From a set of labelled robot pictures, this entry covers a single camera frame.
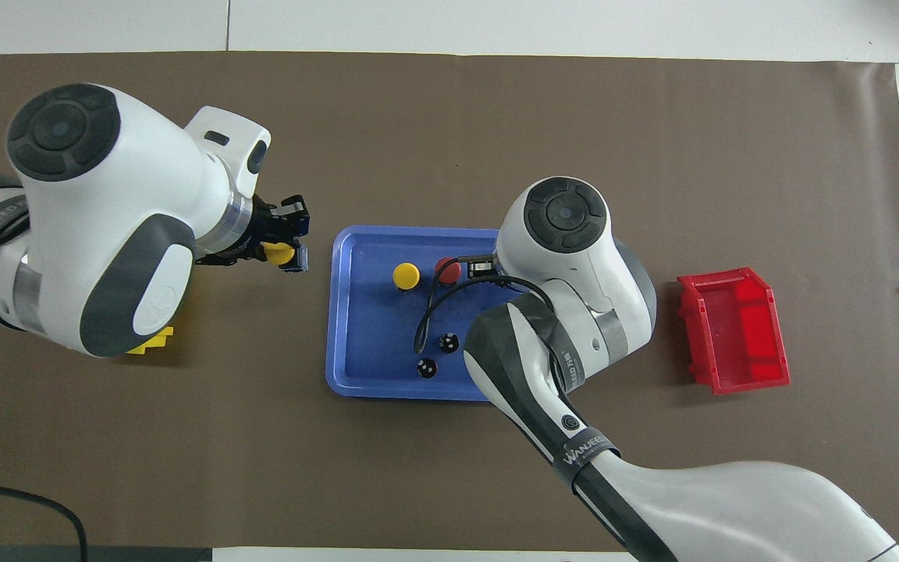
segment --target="black joint cap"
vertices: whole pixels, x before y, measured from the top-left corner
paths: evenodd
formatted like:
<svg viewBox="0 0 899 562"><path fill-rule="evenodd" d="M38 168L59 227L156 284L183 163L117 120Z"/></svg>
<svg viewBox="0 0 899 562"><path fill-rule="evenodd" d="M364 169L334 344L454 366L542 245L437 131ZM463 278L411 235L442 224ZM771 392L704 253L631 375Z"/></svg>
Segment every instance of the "black joint cap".
<svg viewBox="0 0 899 562"><path fill-rule="evenodd" d="M29 100L9 126L7 149L22 174L63 181L92 170L120 135L120 111L110 90L70 84Z"/></svg>
<svg viewBox="0 0 899 562"><path fill-rule="evenodd" d="M606 228L606 203L589 185L563 177L547 178L529 190L525 228L540 246L561 254L595 244Z"/></svg>

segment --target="yellow button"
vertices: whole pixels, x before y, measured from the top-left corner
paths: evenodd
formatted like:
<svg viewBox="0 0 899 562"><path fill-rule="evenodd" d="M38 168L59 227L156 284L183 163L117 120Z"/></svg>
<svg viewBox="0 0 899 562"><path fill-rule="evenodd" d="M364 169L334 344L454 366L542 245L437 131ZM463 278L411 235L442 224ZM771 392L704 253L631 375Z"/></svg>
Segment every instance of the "yellow button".
<svg viewBox="0 0 899 562"><path fill-rule="evenodd" d="M418 287L418 281L421 281L421 273L418 273L414 263L403 263L393 268L393 284L400 290L411 291Z"/></svg>
<svg viewBox="0 0 899 562"><path fill-rule="evenodd" d="M265 249L265 259L268 259L272 265L282 265L289 260L293 259L293 254L297 252L297 250L293 249L293 246L286 244L286 242L263 242L263 248Z"/></svg>

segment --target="black knob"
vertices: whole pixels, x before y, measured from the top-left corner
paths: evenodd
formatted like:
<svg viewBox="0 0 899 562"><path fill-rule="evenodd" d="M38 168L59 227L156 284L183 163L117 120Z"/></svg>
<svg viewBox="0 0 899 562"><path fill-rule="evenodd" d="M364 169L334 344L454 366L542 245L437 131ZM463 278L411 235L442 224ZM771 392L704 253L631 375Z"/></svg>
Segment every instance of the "black knob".
<svg viewBox="0 0 899 562"><path fill-rule="evenodd" d="M63 181L102 162L120 136L120 111L110 90L71 84L22 107L9 128L9 157L20 173Z"/></svg>
<svg viewBox="0 0 899 562"><path fill-rule="evenodd" d="M574 230L585 224L588 203L574 193L564 193L554 197L546 205L546 220L560 230Z"/></svg>
<svg viewBox="0 0 899 562"><path fill-rule="evenodd" d="M439 366L436 365L435 359L425 357L418 360L418 365L415 365L414 369L418 371L422 378L431 379L435 377L435 371L439 370Z"/></svg>
<svg viewBox="0 0 899 562"><path fill-rule="evenodd" d="M460 336L453 332L442 334L439 336L439 349L442 349L443 353L453 353L454 351L457 351L457 349L460 349Z"/></svg>

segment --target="yellow block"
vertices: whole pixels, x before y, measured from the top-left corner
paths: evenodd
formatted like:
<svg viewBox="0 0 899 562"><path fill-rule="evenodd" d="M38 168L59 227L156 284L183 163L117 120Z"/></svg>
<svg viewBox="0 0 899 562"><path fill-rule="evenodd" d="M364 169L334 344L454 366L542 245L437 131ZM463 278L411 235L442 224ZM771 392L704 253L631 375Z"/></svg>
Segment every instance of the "yellow block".
<svg viewBox="0 0 899 562"><path fill-rule="evenodd" d="M155 334L154 337L150 338L150 340L143 342L143 344L135 347L127 353L131 355L144 355L144 352L147 351L149 347L165 347L165 338L168 338L174 332L175 329L173 327L166 326L162 328L161 332Z"/></svg>

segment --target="black cable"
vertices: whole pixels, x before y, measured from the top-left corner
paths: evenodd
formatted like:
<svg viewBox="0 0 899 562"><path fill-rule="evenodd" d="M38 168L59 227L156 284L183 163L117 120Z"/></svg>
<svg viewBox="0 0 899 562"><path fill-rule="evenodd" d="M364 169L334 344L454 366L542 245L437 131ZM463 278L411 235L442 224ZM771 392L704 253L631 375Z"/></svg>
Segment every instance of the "black cable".
<svg viewBox="0 0 899 562"><path fill-rule="evenodd" d="M432 299L435 298L435 288L439 287L439 277L442 276L442 272L446 271L447 267L450 267L454 263L460 263L459 258L453 258L447 261L445 264L439 266L438 270L435 270L435 277L432 277L432 284L428 286L428 299L425 300L425 310L428 311L429 308L432 308ZM418 349L418 338L421 337L421 341L425 342L428 339L428 321L425 321L425 326L421 326L421 335L418 335L418 331L414 332L414 352L421 353L421 350ZM425 343L422 343L421 348L425 348Z"/></svg>
<svg viewBox="0 0 899 562"><path fill-rule="evenodd" d="M475 279L471 279L470 281L461 283L460 285L456 285L453 289L449 289L446 291L446 294L443 294L442 297L436 299L434 303L429 304L428 308L425 309L425 315L422 315L421 321L418 323L417 330L414 331L414 352L421 354L425 349L425 339L428 338L428 320L432 317L432 313L435 312L436 308L439 308L439 305L443 302L446 302L446 299L449 299L457 292L464 290L465 288L470 287L471 285L477 285L478 283L514 283L517 285L522 285L530 291L536 293L540 299L542 299L543 304L546 305L547 308L550 309L550 312L553 312L553 302L550 301L550 297L546 296L546 292L543 292L542 289L531 283L525 279L521 279L518 277L512 277L511 275L485 275L482 277L478 277Z"/></svg>
<svg viewBox="0 0 899 562"><path fill-rule="evenodd" d="M79 560L81 560L81 562L89 561L89 543L85 538L85 527L82 526L82 521L78 518L78 515L75 515L75 512L72 512L72 510L52 499L37 494L31 494L30 492L24 492L22 490L14 490L12 488L3 488L0 486L0 496L33 502L64 515L68 521L71 522L72 526L75 527L75 534L78 535Z"/></svg>

